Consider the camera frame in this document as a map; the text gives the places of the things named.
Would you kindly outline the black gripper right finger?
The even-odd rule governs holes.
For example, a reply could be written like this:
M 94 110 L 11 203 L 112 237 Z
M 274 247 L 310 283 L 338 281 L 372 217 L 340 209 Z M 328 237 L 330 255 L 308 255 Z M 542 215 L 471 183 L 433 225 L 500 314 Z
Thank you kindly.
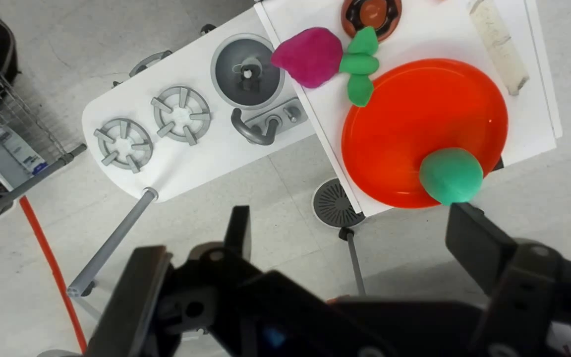
M 447 249 L 491 298 L 473 354 L 544 357 L 550 328 L 571 328 L 571 261 L 558 251 L 508 237 L 473 205 L 451 207 Z

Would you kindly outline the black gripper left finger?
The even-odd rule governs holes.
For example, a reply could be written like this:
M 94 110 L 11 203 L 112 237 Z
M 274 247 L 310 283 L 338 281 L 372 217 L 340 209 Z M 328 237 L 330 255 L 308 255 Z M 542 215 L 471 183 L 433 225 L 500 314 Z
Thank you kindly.
M 138 249 L 90 340 L 86 357 L 161 357 L 155 310 L 171 271 L 165 247 Z

